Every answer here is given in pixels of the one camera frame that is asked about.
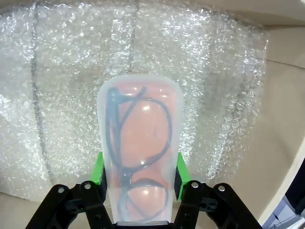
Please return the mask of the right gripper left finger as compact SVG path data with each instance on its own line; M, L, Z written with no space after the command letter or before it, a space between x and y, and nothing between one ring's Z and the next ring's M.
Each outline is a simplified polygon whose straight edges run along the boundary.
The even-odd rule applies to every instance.
M106 191L104 160L100 152L91 178L73 188L54 185L25 229L69 229L80 213L86 214L90 229L112 229L112 222L103 205Z

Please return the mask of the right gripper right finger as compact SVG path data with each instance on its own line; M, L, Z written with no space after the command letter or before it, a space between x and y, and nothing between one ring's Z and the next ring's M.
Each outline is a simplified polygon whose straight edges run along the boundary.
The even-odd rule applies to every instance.
M220 183L210 187L192 180L181 154L174 191L180 205L173 229L195 229L200 212L206 213L218 229L262 229L230 185Z

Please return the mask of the black-framed glasses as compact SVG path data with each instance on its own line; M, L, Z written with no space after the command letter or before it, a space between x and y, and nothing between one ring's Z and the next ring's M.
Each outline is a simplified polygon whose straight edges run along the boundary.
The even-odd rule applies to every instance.
M172 117L169 109L159 100L144 97L143 95L146 93L146 91L147 87L144 86L135 96L123 95L117 87L111 87L107 92L105 114L106 145L112 162L119 169L119 178L121 179L120 184L127 186L123 189L124 192L120 196L119 200L123 200L124 202L130 201L132 204L134 204L134 202L131 201L130 197L128 197L128 192L133 188L156 186L165 189L165 185L150 178L142 178L135 183L131 182L131 178L136 172L139 172L160 160L170 149L173 136ZM141 100L153 102L161 106L167 118L168 135L164 147L160 153L148 158L142 165L125 167L122 163L121 154L121 130L126 122L126 119L131 114L136 104Z

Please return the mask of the pink translucent glasses case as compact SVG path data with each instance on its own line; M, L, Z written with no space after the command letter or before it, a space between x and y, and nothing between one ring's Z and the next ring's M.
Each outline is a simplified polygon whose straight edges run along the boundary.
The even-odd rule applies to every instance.
M123 95L135 96L142 87L147 87L144 97L163 102L170 111L173 136L170 149L153 165L132 175L131 182L150 178L165 185L136 187L128 192L130 201L119 200L126 185L120 184L119 169L112 162L105 138L105 114L107 92L117 87ZM183 122L183 93L173 80L144 74L126 74L107 80L97 94L97 113L101 137L102 156L107 188L116 223L147 225L158 221L170 221L174 196L174 181L179 155L179 141ZM160 105L139 101L126 119L121 130L121 154L125 167L135 167L160 153L168 135L168 124Z

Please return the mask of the brown cardboard shipping box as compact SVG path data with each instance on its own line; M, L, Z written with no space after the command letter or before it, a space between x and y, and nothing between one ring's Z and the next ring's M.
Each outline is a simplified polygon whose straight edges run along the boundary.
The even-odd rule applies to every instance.
M37 0L0 0L10 9ZM302 0L187 0L261 27L267 36L258 113L241 138L242 156L231 181L264 223L305 158L305 3ZM0 229L24 229L39 206L0 192Z

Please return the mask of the clear bubble wrap sheet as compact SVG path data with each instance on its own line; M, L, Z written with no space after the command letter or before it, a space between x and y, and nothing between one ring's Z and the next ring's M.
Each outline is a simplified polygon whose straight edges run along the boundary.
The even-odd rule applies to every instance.
M92 172L96 96L125 73L183 92L180 152L191 175L231 181L258 113L267 36L187 0L37 0L0 9L0 192L40 201Z

